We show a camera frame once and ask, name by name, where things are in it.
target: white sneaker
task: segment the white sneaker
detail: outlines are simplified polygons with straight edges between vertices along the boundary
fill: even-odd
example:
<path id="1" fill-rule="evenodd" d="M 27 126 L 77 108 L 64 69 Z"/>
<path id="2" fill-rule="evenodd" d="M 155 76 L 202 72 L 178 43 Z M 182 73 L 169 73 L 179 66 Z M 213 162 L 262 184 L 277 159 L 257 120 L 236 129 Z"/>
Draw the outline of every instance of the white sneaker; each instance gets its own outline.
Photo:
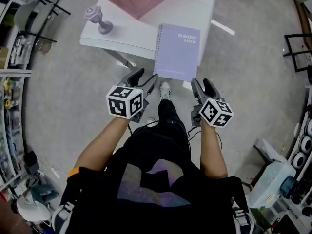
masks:
<path id="1" fill-rule="evenodd" d="M 162 101 L 163 99 L 170 100 L 170 93 L 170 84 L 169 82 L 164 80 L 160 85 L 160 101 Z"/>
<path id="2" fill-rule="evenodd" d="M 157 122 L 155 122 L 154 124 L 152 124 L 153 122 L 155 122 L 155 120 L 153 118 L 148 118 L 146 124 L 149 124 L 148 127 L 154 127 L 157 125 Z"/>

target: black pants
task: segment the black pants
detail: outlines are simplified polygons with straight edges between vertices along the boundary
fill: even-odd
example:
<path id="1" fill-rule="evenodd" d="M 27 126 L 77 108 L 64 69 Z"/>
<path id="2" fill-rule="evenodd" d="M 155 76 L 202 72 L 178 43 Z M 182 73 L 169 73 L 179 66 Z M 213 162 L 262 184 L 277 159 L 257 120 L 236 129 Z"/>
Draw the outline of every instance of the black pants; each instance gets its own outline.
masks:
<path id="1" fill-rule="evenodd" d="M 189 142 L 183 122 L 176 113 L 176 108 L 170 100 L 163 99 L 158 106 L 159 123 L 154 127 L 140 127 L 133 133 L 140 131 L 156 131 L 159 134 L 172 138 L 181 149 L 190 155 Z"/>

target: concrete floor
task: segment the concrete floor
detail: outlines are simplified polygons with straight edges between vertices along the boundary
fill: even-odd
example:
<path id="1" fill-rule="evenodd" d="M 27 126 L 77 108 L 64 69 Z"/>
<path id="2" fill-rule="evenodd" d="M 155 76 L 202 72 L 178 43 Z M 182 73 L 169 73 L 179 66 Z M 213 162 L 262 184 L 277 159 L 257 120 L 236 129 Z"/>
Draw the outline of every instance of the concrete floor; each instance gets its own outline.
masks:
<path id="1" fill-rule="evenodd" d="M 48 26 L 57 39 L 46 55 L 35 54 L 25 108 L 26 141 L 38 154 L 42 169 L 62 192 L 79 154 L 109 123 L 105 95 L 128 72 L 104 51 L 81 46 L 84 11 L 98 0 L 60 0 L 72 15 L 60 14 Z M 276 150 L 293 139 L 308 84 L 306 72 L 296 74 L 290 58 L 283 58 L 283 35 L 300 33 L 292 0 L 216 0 L 213 19 L 235 31 L 235 36 L 210 27 L 197 78 L 209 78 L 230 103 L 235 116 L 220 133 L 229 174 L 248 182 L 259 171 L 261 159 L 252 150 L 257 138 Z M 302 40 L 292 42 L 300 50 Z M 153 71 L 148 59 L 127 56 L 136 65 Z M 306 62 L 304 56 L 299 63 Z M 172 101 L 186 125 L 195 105 L 192 92 L 182 82 L 170 81 Z M 148 98 L 148 117 L 157 118 L 158 89 Z M 132 129 L 139 125 L 131 123 Z M 120 146 L 129 136 L 126 132 Z M 199 165 L 200 134 L 192 141 L 192 161 Z M 60 179 L 51 172 L 59 170 Z"/>

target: purple notebook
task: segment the purple notebook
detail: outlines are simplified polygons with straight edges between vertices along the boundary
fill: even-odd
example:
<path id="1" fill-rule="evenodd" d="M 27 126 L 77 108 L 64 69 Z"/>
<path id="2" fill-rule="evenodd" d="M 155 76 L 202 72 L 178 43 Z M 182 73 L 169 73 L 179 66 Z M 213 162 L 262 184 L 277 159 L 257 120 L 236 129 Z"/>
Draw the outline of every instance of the purple notebook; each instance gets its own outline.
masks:
<path id="1" fill-rule="evenodd" d="M 191 81 L 196 77 L 200 30 L 161 24 L 155 55 L 154 74 Z"/>

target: black shirt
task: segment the black shirt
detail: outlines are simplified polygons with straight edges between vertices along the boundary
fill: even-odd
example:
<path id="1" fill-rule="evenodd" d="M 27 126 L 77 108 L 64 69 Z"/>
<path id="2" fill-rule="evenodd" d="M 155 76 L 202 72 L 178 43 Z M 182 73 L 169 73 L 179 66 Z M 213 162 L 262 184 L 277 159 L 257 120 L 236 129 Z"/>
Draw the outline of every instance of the black shirt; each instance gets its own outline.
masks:
<path id="1" fill-rule="evenodd" d="M 185 230 L 235 233 L 231 199 L 247 211 L 239 178 L 211 180 L 161 130 L 136 131 L 103 172 L 79 168 L 61 204 L 75 205 L 66 233 Z"/>

